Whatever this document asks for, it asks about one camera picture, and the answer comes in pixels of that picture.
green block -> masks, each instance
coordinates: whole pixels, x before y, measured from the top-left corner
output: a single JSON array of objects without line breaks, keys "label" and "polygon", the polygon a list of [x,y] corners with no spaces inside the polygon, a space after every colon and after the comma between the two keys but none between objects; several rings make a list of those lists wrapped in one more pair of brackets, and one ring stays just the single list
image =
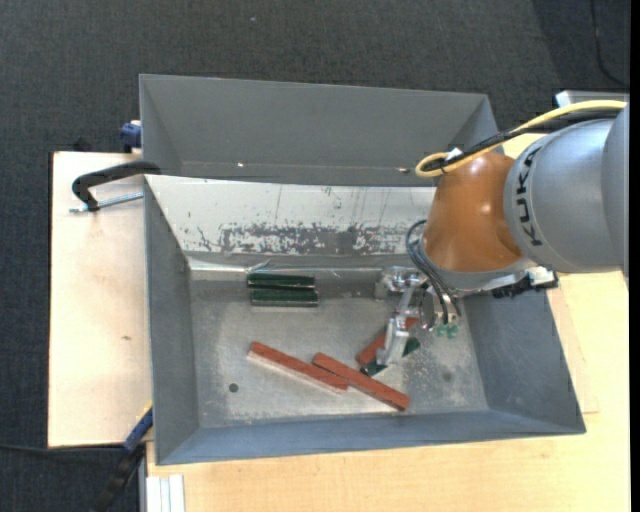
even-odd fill
[{"label": "green block", "polygon": [[[418,338],[411,337],[407,340],[406,345],[404,346],[404,352],[402,353],[402,357],[408,356],[411,352],[414,352],[420,348],[420,342]],[[380,373],[382,370],[387,368],[387,366],[383,364],[378,364],[374,359],[369,364],[364,365],[360,368],[360,372],[368,375],[369,377],[373,377],[377,373]]]},{"label": "green block", "polygon": [[436,336],[446,336],[448,339],[453,339],[456,337],[459,330],[460,330],[460,326],[458,324],[454,324],[454,325],[440,324],[438,327],[435,328],[434,333]]},{"label": "green block", "polygon": [[315,277],[310,276],[290,276],[283,274],[267,274],[263,272],[254,272],[247,276],[247,286],[249,288],[313,290],[315,285]]},{"label": "green block", "polygon": [[256,288],[250,292],[253,306],[313,308],[320,303],[315,290],[277,290]]}]

dark green block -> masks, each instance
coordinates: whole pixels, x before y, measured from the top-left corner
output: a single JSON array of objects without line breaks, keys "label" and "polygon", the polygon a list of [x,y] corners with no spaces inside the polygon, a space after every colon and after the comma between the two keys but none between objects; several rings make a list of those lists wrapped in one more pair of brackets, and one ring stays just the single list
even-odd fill
[{"label": "dark green block", "polygon": [[254,272],[247,277],[249,288],[268,288],[276,290],[313,290],[315,277],[290,276],[283,274],[266,274]]},{"label": "dark green block", "polygon": [[255,288],[251,290],[251,304],[254,306],[308,307],[319,304],[315,290],[277,290]]},{"label": "dark green block", "polygon": [[[407,340],[407,344],[404,346],[404,352],[402,353],[402,357],[408,356],[409,354],[411,354],[411,352],[419,348],[420,348],[420,342],[418,341],[418,338],[415,338],[412,336]],[[374,359],[370,363],[360,368],[360,372],[364,373],[365,375],[368,375],[369,377],[373,377],[375,374],[380,373],[385,368],[386,368],[385,365],[378,364]]]}]

gray metal bin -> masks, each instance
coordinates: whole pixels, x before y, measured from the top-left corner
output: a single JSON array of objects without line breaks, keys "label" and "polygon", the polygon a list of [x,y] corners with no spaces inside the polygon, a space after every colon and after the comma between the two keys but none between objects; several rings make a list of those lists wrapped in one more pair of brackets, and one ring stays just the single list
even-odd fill
[{"label": "gray metal bin", "polygon": [[[403,235],[429,182],[397,172],[425,152],[496,131],[478,94],[142,76],[147,283],[160,464],[584,432],[544,293],[463,301],[455,338],[377,378],[399,413],[247,361],[252,341],[310,361],[354,356],[397,296],[382,269],[410,266]],[[256,266],[311,273],[320,305],[260,308]]]}]

black cable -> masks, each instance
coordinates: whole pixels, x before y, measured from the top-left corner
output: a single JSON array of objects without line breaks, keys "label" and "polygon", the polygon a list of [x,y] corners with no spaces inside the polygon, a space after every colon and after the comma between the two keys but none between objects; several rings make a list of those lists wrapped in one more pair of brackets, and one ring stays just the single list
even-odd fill
[{"label": "black cable", "polygon": [[571,126],[573,124],[582,123],[584,121],[590,121],[594,119],[603,119],[603,118],[614,118],[620,109],[612,108],[593,108],[593,109],[585,109],[579,110],[575,112],[567,112],[562,116],[555,117],[553,119],[545,119],[540,121],[534,125],[528,126],[526,128],[511,128],[509,130],[504,130],[495,135],[492,135],[481,142],[473,145],[469,150],[462,152],[461,154],[446,160],[444,158],[439,158],[433,160],[424,167],[422,167],[422,171],[435,171],[436,169],[441,169],[445,165],[454,164],[463,158],[468,158],[475,153],[479,153],[480,151],[495,146],[497,144],[504,144],[505,142],[515,139],[520,135],[524,135],[526,133],[537,133],[544,132],[550,133],[554,131],[558,131],[562,128],[566,128],[567,126]]},{"label": "black cable", "polygon": [[122,493],[144,457],[145,444],[142,442],[142,438],[152,426],[153,410],[149,407],[120,448],[122,456],[104,490],[95,499],[90,512],[106,512],[118,495]]},{"label": "black cable", "polygon": [[416,240],[415,242],[411,242],[411,236],[413,235],[413,232],[418,227],[426,224],[426,222],[427,222],[426,220],[419,220],[409,228],[409,230],[407,231],[407,235],[405,236],[405,246],[407,248],[407,254],[409,255],[409,258],[411,258],[411,261],[413,262],[413,264],[418,268],[418,270],[420,270],[423,274],[427,276],[427,282],[433,287],[433,291],[435,292],[436,296],[438,297],[438,301],[442,306],[442,310],[444,312],[444,323],[446,324],[449,321],[449,308],[447,307],[447,303],[444,299],[444,295],[446,293],[449,296],[452,304],[454,305],[454,307],[456,308],[456,311],[459,314],[458,306],[457,304],[455,304],[456,302],[455,297],[447,289],[447,287],[440,281],[438,276],[433,272],[433,270],[429,267],[429,264],[426,262],[426,260],[424,260],[424,258],[420,254],[419,250],[417,249],[419,240]]},{"label": "black cable", "polygon": [[598,67],[600,68],[600,71],[602,71],[602,73],[609,80],[617,83],[618,85],[620,85],[621,87],[624,87],[625,89],[629,89],[629,84],[625,84],[622,80],[613,76],[604,65],[604,59],[602,58],[602,46],[600,44],[600,27],[598,27],[598,22],[596,18],[595,0],[589,0],[589,8],[591,11],[591,26],[593,27],[593,35],[596,42],[596,60],[598,62]]},{"label": "black cable", "polygon": [[19,446],[13,444],[0,444],[0,449],[12,452],[29,453],[33,455],[64,455],[76,453],[90,453],[92,451],[120,451],[122,446],[87,446],[84,448],[33,448],[31,446]]}]

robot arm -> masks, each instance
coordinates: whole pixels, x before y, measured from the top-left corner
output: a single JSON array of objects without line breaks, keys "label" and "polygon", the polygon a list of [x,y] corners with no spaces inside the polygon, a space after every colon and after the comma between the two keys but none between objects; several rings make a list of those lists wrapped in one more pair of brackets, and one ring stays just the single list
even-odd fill
[{"label": "robot arm", "polygon": [[[537,119],[477,151],[429,156],[416,168],[420,176],[444,174],[419,249],[454,293],[487,290],[536,266],[628,275],[629,107],[584,102]],[[560,121],[566,126],[558,129]],[[553,131],[516,161],[489,152],[545,128]]]}]

